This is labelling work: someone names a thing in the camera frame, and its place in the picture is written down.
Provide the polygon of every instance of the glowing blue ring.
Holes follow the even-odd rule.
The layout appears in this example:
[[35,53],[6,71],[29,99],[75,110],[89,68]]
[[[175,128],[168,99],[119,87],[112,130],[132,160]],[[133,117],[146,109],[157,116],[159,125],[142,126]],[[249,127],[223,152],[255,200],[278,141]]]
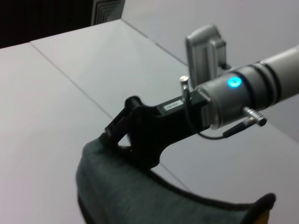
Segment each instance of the glowing blue ring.
[[229,87],[237,88],[241,85],[242,80],[239,77],[232,77],[228,80]]

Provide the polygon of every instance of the gray wall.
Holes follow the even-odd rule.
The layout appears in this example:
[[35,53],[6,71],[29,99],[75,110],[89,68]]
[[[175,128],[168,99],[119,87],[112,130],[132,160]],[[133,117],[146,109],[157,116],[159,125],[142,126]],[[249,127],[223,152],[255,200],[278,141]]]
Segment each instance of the gray wall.
[[[216,24],[234,67],[299,44],[297,0],[126,0],[122,18],[186,62],[184,38]],[[299,97],[264,111],[269,121],[299,142]]]

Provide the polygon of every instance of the black bracket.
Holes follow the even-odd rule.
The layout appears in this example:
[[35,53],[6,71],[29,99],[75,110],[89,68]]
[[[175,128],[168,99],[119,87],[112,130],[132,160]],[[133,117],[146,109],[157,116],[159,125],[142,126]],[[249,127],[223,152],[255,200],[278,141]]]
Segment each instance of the black bracket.
[[[197,91],[191,92],[190,114],[199,132],[209,128],[209,124],[202,121],[202,107],[207,104]],[[137,96],[129,97],[124,109],[105,131],[109,145],[146,168],[159,164],[160,155],[166,147],[194,134],[185,119],[182,97],[158,106],[146,106]],[[118,142],[126,134],[131,146],[119,147]]]

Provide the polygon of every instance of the air vent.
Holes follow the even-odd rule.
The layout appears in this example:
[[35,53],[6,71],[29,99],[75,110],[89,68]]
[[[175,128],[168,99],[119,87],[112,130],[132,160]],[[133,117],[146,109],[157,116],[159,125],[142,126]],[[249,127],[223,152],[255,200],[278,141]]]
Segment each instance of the air vent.
[[94,0],[91,25],[120,19],[124,2],[124,0]]

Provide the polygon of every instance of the white label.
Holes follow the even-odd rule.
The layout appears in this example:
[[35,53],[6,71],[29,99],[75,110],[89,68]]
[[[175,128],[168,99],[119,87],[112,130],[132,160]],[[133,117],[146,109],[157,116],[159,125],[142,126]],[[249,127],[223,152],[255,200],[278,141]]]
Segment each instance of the white label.
[[166,111],[168,111],[168,110],[171,110],[171,109],[176,108],[177,106],[180,106],[180,105],[183,105],[183,104],[184,104],[183,101],[181,99],[179,99],[178,101],[175,101],[171,104],[168,104],[168,105],[164,106],[163,108]]

